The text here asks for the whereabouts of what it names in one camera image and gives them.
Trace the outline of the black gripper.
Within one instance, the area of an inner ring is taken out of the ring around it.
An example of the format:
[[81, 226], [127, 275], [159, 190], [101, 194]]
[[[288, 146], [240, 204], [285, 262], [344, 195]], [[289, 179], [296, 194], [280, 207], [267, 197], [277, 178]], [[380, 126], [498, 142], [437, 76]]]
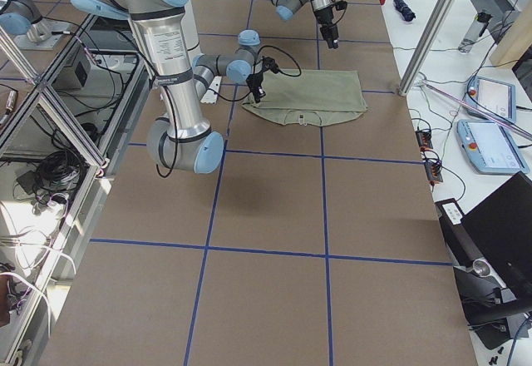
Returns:
[[336, 27], [337, 24], [333, 21], [334, 19], [334, 6], [326, 6], [320, 9], [314, 9], [313, 14], [316, 18], [316, 21], [320, 28], [332, 29]]
[[246, 78], [246, 83], [250, 93], [254, 98], [263, 98], [266, 95], [262, 88], [264, 80], [264, 63], [262, 61], [253, 65], [251, 73]]

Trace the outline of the third background robot arm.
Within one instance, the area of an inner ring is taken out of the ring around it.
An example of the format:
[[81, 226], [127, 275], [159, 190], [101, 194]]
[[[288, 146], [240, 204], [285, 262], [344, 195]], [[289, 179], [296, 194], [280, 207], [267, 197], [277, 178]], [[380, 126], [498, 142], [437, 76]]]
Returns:
[[1, 27], [22, 50], [51, 51], [71, 24], [46, 20], [33, 0], [1, 0]]

